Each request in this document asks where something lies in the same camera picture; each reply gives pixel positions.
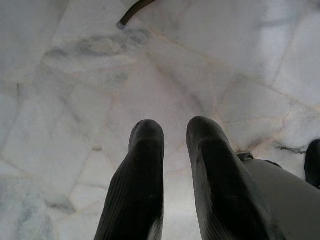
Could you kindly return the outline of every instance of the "black hose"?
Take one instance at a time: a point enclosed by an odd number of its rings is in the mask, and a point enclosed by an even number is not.
[[[124,29],[130,19],[141,9],[148,6],[149,4],[153,3],[156,0],[140,0],[136,2],[121,18],[121,20],[117,23],[117,27],[119,29]]]

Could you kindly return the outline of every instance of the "marble floor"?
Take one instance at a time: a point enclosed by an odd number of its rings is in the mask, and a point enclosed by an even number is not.
[[[186,127],[304,179],[320,138],[318,0],[0,1],[0,236],[92,240],[133,126],[165,135],[163,240],[200,240]]]

